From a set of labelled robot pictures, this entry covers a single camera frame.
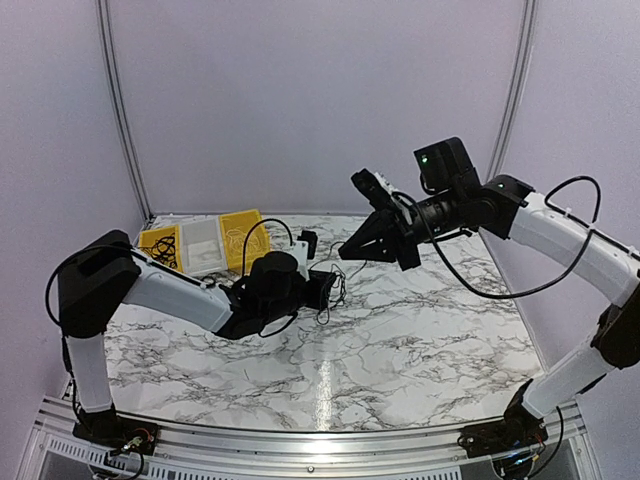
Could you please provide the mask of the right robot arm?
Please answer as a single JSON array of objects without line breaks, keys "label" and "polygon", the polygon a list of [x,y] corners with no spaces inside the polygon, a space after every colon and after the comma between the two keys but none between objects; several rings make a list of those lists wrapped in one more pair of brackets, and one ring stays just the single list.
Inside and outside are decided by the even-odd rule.
[{"label": "right robot arm", "polygon": [[[418,201],[366,169],[352,176],[373,211],[340,248],[344,260],[396,263],[403,270],[421,264],[419,247],[433,246],[443,266],[469,292],[495,301],[542,293],[570,277],[596,290],[608,303],[593,333],[542,376],[512,397],[495,430],[506,448],[529,437],[535,424],[565,401],[585,393],[614,370],[639,361],[639,255],[629,246],[553,204],[549,195],[509,175],[480,184],[453,179]],[[455,229],[484,230],[533,250],[561,267],[540,286],[508,294],[473,286],[441,246]]]}]

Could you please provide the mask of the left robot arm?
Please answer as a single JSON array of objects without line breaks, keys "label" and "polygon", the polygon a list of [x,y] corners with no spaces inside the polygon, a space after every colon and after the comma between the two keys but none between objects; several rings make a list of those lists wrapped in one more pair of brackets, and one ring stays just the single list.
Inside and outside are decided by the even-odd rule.
[{"label": "left robot arm", "polygon": [[288,249],[254,260],[230,286],[171,269],[134,248],[121,230],[107,232],[61,261],[47,280],[44,304],[61,334],[78,424],[106,445],[126,436],[104,347],[109,323],[124,308],[186,322],[228,341],[263,336],[268,326],[290,324],[303,309],[328,310],[337,275],[309,267],[314,239],[313,232],[304,231]]}]

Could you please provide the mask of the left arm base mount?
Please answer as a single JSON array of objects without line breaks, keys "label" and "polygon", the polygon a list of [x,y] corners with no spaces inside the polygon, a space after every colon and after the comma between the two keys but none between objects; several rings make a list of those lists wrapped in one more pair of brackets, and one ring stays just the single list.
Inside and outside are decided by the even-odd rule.
[{"label": "left arm base mount", "polygon": [[76,438],[109,447],[117,454],[136,451],[151,455],[158,434],[158,424],[122,417],[114,409],[97,413],[80,410],[73,428]]}]

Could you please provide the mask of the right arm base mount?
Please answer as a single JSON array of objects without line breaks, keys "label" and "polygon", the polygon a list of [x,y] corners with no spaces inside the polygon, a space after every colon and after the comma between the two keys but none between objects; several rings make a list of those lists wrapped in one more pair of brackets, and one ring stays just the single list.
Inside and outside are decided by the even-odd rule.
[{"label": "right arm base mount", "polygon": [[465,450],[469,458],[476,458],[541,445],[547,439],[548,433],[541,420],[504,417],[464,427],[460,431],[457,444]]}]

